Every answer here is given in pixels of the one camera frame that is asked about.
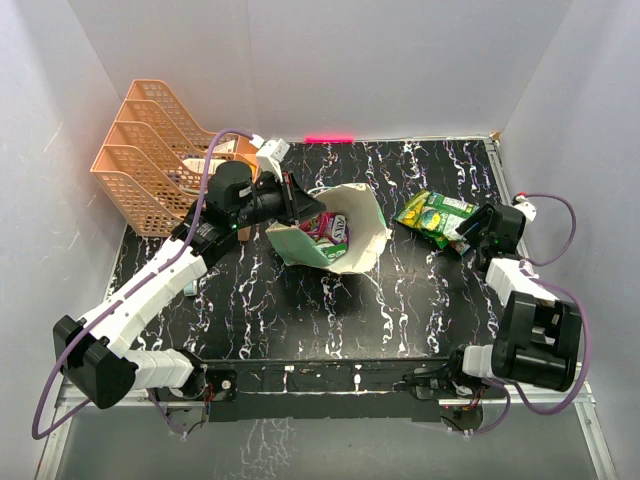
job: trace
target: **black marble surface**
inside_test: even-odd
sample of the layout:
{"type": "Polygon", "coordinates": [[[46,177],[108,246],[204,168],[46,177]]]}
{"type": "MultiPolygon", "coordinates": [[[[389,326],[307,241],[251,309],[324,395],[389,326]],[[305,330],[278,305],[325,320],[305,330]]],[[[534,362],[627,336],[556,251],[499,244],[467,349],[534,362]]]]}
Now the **black marble surface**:
{"type": "MultiPolygon", "coordinates": [[[[203,359],[446,357],[497,331],[497,296],[473,255],[439,250],[393,216],[430,189],[471,203],[500,201],[484,143],[366,142],[292,145],[282,163],[304,188],[368,183],[393,236],[367,275],[285,267],[266,224],[200,281],[195,298],[168,304],[133,348],[187,348],[203,359]]],[[[128,229],[112,282],[119,288],[161,239],[128,229]]]]}

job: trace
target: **gray wall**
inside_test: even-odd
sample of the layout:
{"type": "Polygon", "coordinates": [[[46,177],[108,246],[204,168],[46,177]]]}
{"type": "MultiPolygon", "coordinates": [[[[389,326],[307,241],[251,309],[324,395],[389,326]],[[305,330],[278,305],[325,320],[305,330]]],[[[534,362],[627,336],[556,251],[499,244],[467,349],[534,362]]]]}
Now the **gray wall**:
{"type": "MultiPolygon", "coordinates": [[[[486,407],[486,421],[494,421],[502,408],[486,407]]],[[[189,427],[200,412],[171,416],[189,427]]],[[[153,407],[138,406],[82,411],[71,424],[56,478],[596,480],[597,475],[573,408],[537,417],[524,405],[513,405],[499,434],[469,441],[406,419],[274,419],[210,423],[182,442],[153,407]]]]}
{"type": "Polygon", "coordinates": [[[44,446],[30,431],[51,328],[101,300],[124,221],[89,174],[119,99],[66,1],[0,2],[0,65],[0,478],[14,480],[44,446]]]}
{"type": "Polygon", "coordinates": [[[571,0],[69,0],[120,96],[300,139],[502,130],[571,0]]]}
{"type": "MultiPolygon", "coordinates": [[[[576,0],[503,134],[511,191],[568,197],[578,214],[574,245],[542,270],[584,299],[594,333],[589,379],[622,478],[638,478],[638,132],[640,4],[576,0]]],[[[548,258],[568,215],[540,203],[529,248],[548,258]]]]}

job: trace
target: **cardboard item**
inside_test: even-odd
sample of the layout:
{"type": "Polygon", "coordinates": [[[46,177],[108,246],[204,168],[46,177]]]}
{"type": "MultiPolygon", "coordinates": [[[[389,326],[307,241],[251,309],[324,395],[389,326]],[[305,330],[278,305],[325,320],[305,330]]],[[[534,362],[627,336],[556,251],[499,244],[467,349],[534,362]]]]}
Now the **cardboard item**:
{"type": "Polygon", "coordinates": [[[284,263],[308,265],[333,273],[364,273],[374,268],[385,249],[391,230],[382,216],[371,187],[366,183],[347,183],[316,195],[328,212],[340,213],[349,227],[349,250],[331,262],[314,248],[316,242],[298,227],[274,223],[267,229],[269,241],[284,263]]]}

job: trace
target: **purple cable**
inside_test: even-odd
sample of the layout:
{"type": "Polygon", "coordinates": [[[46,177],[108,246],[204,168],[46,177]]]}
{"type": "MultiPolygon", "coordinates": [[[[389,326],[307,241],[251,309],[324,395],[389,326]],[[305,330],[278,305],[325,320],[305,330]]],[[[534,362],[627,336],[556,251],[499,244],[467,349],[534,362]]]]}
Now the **purple cable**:
{"type": "Polygon", "coordinates": [[[580,369],[580,374],[578,375],[578,378],[576,379],[576,382],[573,385],[573,388],[569,391],[568,395],[565,397],[564,400],[562,400],[560,403],[558,403],[557,405],[554,405],[551,408],[540,409],[534,406],[529,401],[529,399],[524,393],[524,390],[518,384],[518,382],[508,382],[508,383],[511,383],[514,387],[516,387],[518,394],[520,394],[520,397],[522,398],[522,402],[527,406],[527,408],[529,408],[529,410],[531,410],[534,413],[537,413],[538,415],[553,415],[554,413],[561,412],[562,410],[567,408],[569,405],[571,405],[571,402],[573,401],[573,399],[578,396],[578,393],[580,393],[580,389],[582,388],[582,385],[584,384],[584,381],[587,378],[587,372],[589,371],[589,365],[591,364],[591,331],[589,330],[589,319],[587,317],[587,311],[584,308],[584,305],[573,292],[559,285],[554,285],[553,283],[540,280],[539,278],[532,278],[531,274],[524,268],[524,260],[520,262],[520,272],[522,272],[523,275],[529,277],[529,280],[531,280],[533,283],[536,283],[541,287],[548,288],[550,290],[556,290],[566,295],[567,297],[569,297],[571,300],[573,300],[573,303],[575,303],[576,306],[578,307],[578,311],[580,312],[580,316],[582,317],[582,327],[583,327],[582,330],[583,330],[583,336],[584,336],[584,352],[583,352],[583,359],[582,359],[582,368],[580,369]]]}
{"type": "Polygon", "coordinates": [[[565,242],[564,246],[560,249],[560,251],[555,257],[553,257],[551,260],[546,262],[537,262],[531,258],[526,259],[529,263],[531,263],[532,265],[535,265],[536,267],[544,267],[555,262],[557,259],[559,259],[562,256],[562,254],[564,254],[564,252],[567,251],[567,248],[569,248],[569,245],[571,245],[571,242],[573,241],[573,237],[576,235],[576,211],[573,209],[573,206],[571,205],[571,203],[569,203],[567,199],[560,197],[558,195],[553,195],[551,193],[523,193],[522,195],[525,198],[537,197],[537,198],[553,198],[554,200],[558,200],[559,202],[562,202],[566,205],[566,207],[569,209],[569,214],[571,215],[571,233],[569,234],[569,238],[565,242]]]}
{"type": "MultiPolygon", "coordinates": [[[[203,172],[209,171],[209,164],[211,163],[211,157],[213,156],[213,148],[218,144],[218,142],[224,135],[227,135],[230,133],[233,133],[236,135],[242,135],[243,137],[247,137],[249,139],[253,138],[253,135],[251,133],[245,132],[242,130],[236,130],[234,128],[226,128],[218,132],[216,136],[213,138],[213,140],[211,141],[209,148],[207,149],[207,155],[204,161],[204,169],[202,170],[203,172]]],[[[189,247],[189,244],[191,243],[191,240],[193,239],[193,236],[196,232],[198,220],[200,220],[200,212],[202,211],[202,204],[204,203],[204,194],[207,189],[207,181],[208,181],[208,175],[203,174],[202,180],[200,181],[200,192],[198,193],[196,210],[193,215],[193,223],[189,228],[189,233],[187,234],[187,238],[184,241],[184,244],[182,245],[182,247],[180,248],[180,251],[176,255],[174,255],[169,260],[167,260],[167,262],[158,269],[159,272],[162,272],[163,270],[166,270],[171,265],[173,265],[189,247]]],[[[137,292],[142,286],[148,283],[153,277],[155,277],[154,273],[150,273],[149,275],[144,277],[136,285],[134,285],[128,292],[124,294],[124,298],[125,299],[129,298],[131,295],[137,292]]],[[[89,325],[83,328],[82,331],[69,343],[69,345],[67,345],[67,348],[64,349],[64,351],[56,361],[56,364],[53,366],[53,369],[51,370],[51,373],[49,374],[49,377],[47,378],[47,381],[44,385],[42,394],[40,395],[40,399],[38,400],[38,405],[36,406],[36,412],[33,416],[33,423],[31,424],[31,436],[33,437],[34,440],[40,440],[48,436],[51,432],[53,432],[60,425],[62,425],[69,418],[71,418],[71,416],[73,416],[78,410],[80,410],[82,407],[84,407],[90,402],[89,399],[83,401],[80,405],[78,405],[73,410],[68,412],[64,417],[59,419],[57,422],[53,423],[49,428],[47,428],[43,432],[38,432],[38,427],[40,426],[40,419],[42,418],[44,405],[47,401],[47,398],[49,397],[49,393],[51,392],[51,387],[53,386],[53,382],[55,381],[56,376],[58,375],[58,372],[60,372],[62,366],[64,365],[64,362],[67,360],[67,358],[69,357],[73,349],[78,345],[78,343],[80,343],[82,339],[86,337],[89,334],[89,332],[91,332],[91,330],[95,328],[100,322],[102,322],[105,318],[111,315],[116,310],[116,308],[118,308],[120,305],[122,305],[122,300],[113,302],[113,304],[110,305],[100,315],[98,315],[98,317],[96,317],[94,321],[92,321],[89,325]]]]}

